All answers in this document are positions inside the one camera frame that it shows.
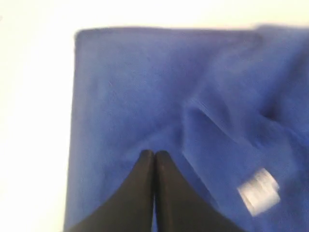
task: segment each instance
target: blue towel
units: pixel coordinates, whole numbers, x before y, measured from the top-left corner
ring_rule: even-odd
[[[308,29],[91,29],[75,59],[65,228],[152,149],[244,230],[309,231]],[[253,217],[237,188],[261,168],[281,200]]]

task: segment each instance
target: blue textile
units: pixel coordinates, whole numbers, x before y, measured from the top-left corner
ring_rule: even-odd
[[[309,231],[309,30],[91,29],[76,36],[65,228],[167,150],[249,232]],[[265,168],[281,201],[252,217],[237,187]]]

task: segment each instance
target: clothing tag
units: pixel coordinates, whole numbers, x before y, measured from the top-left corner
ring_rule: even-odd
[[[238,192],[251,215],[256,216],[280,201],[278,189],[276,180],[263,168],[240,186]]]

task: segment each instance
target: white surface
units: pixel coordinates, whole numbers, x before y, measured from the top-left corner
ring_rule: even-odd
[[[0,0],[0,231],[62,229],[77,30],[309,25],[308,8],[308,0]]]

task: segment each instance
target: blue fabric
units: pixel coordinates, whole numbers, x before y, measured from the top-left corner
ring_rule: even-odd
[[[309,30],[92,29],[76,37],[65,228],[167,150],[204,200],[249,232],[309,231]],[[237,187],[265,168],[281,201]]]

